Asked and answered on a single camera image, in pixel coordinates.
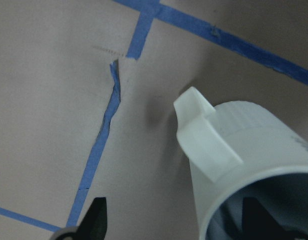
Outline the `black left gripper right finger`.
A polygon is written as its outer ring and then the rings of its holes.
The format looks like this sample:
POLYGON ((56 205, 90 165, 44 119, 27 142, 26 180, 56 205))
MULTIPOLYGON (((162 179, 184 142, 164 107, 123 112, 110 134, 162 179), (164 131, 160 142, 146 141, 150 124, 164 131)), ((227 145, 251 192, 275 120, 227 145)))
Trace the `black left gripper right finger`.
POLYGON ((252 197, 245 197, 242 206, 242 232, 245 240, 302 240, 304 234, 296 230, 285 230, 263 207, 252 197))

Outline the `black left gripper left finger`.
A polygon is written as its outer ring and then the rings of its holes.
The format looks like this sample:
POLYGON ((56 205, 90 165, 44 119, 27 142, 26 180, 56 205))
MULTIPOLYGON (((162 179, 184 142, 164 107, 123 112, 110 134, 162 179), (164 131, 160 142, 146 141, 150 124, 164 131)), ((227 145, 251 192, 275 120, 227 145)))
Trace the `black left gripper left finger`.
POLYGON ((77 229, 78 240, 104 240, 107 233, 107 201, 105 197, 93 199, 77 229))

